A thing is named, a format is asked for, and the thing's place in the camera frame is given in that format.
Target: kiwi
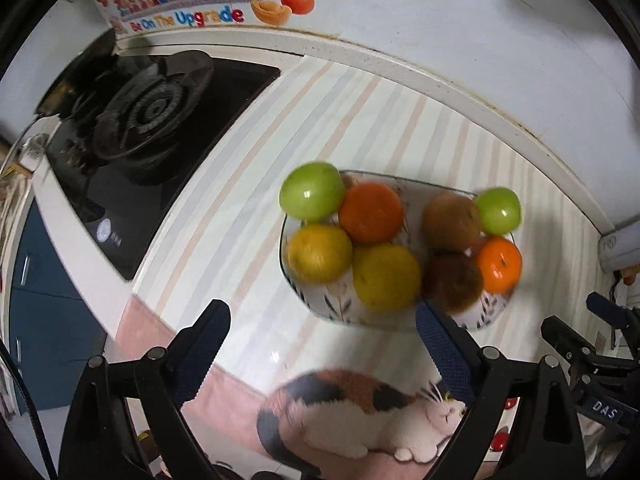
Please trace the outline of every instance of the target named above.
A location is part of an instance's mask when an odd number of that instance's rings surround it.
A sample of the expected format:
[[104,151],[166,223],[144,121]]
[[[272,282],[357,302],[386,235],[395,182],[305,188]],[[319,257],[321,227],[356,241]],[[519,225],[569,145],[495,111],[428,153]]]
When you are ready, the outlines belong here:
[[431,251],[465,251],[481,239],[478,206],[466,196],[443,192],[424,208],[422,232]]
[[471,307],[482,293],[482,273],[474,261],[462,253],[432,256],[422,276],[422,297],[433,300],[449,315]]

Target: small orange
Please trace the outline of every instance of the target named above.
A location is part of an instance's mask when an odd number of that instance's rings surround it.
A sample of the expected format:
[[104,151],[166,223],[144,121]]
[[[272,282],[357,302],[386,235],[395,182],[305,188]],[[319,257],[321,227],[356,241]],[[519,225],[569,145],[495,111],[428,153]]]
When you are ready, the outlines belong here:
[[364,182],[347,190],[338,220],[355,242],[388,242],[404,223],[404,206],[391,188],[377,182]]
[[506,238],[489,238],[476,256],[476,265],[482,273],[484,290],[489,294],[503,294],[520,279],[522,255]]

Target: blue cabinet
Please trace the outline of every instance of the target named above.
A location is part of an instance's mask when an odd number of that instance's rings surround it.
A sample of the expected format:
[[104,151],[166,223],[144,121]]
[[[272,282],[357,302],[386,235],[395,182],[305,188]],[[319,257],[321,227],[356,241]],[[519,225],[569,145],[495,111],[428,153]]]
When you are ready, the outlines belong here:
[[[19,265],[28,256],[26,279]],[[22,232],[11,290],[10,352],[38,410],[68,406],[84,364],[106,333],[66,274],[34,202]],[[16,391],[18,408],[26,411]]]

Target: floral plate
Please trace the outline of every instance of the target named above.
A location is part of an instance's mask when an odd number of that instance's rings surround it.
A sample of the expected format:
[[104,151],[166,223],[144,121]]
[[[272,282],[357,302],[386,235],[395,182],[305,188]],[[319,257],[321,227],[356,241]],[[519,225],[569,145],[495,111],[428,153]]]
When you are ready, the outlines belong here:
[[[406,178],[363,171],[341,171],[340,174],[347,187],[361,182],[379,182],[398,193],[404,205],[404,225],[392,242],[409,249],[420,262],[421,267],[424,266],[427,260],[428,250],[422,238],[420,226],[422,223],[422,211],[429,200],[444,190],[473,197],[472,193],[465,191]],[[337,224],[337,214],[328,219],[328,222]],[[280,235],[280,268],[291,288],[316,316],[345,324],[376,326],[392,330],[415,330],[414,308],[407,308],[391,314],[379,314],[367,308],[355,293],[351,269],[335,282],[325,285],[305,283],[290,272],[290,269],[284,263],[286,245],[288,240],[304,224],[299,219],[285,217]],[[510,297],[511,293],[501,295],[489,294],[483,291],[480,299],[471,308],[465,310],[462,314],[453,316],[453,319],[463,328],[480,330],[491,324],[505,309]]]

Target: silver bolt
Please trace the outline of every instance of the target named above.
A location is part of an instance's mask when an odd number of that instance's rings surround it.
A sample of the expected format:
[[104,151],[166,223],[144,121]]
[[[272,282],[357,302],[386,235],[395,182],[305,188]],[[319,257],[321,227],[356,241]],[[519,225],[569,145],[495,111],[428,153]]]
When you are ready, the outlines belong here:
[[154,346],[151,350],[149,350],[149,352],[146,353],[146,356],[149,359],[155,361],[156,359],[161,359],[162,357],[164,357],[165,353],[166,350],[161,346]]
[[497,348],[494,348],[492,346],[485,346],[482,349],[482,355],[487,359],[494,360],[500,357],[500,352],[498,351]]
[[89,368],[97,368],[102,364],[102,357],[99,355],[94,355],[91,359],[89,359]]
[[560,361],[558,361],[558,359],[556,359],[552,355],[545,355],[545,363],[547,364],[547,366],[555,368],[560,364]]

